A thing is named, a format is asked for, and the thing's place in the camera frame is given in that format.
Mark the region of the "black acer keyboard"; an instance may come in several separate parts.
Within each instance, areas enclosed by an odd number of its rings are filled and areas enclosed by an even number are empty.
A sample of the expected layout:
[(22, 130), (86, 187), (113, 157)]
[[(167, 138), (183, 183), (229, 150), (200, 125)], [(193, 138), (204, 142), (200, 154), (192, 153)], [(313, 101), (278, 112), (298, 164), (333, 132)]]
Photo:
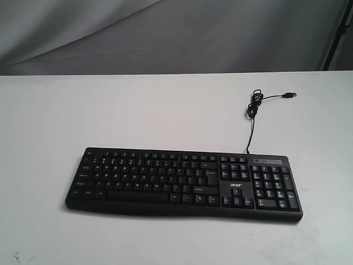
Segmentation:
[(69, 209), (144, 216), (298, 222), (286, 156), (89, 147), (65, 200)]

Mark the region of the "grey backdrop cloth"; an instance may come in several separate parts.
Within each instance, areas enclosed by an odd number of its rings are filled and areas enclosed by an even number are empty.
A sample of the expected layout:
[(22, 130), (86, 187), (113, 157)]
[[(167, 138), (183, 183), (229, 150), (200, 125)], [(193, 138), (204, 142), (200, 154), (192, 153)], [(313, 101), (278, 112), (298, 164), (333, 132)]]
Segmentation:
[(2, 75), (317, 71), (347, 1), (2, 1)]

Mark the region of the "black tripod stand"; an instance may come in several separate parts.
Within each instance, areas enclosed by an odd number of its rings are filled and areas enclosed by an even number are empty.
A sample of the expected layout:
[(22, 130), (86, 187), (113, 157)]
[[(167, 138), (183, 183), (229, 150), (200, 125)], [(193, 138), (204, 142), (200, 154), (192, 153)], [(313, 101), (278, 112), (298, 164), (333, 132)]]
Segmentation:
[(337, 52), (341, 39), (346, 35), (346, 32), (350, 27), (350, 22), (348, 22), (350, 17), (352, 17), (352, 1), (346, 1), (344, 3), (344, 13), (339, 20), (338, 26), (336, 27), (333, 41), (330, 43), (330, 49), (328, 50), (327, 56), (323, 63), (322, 71), (328, 71), (331, 69), (334, 56)]

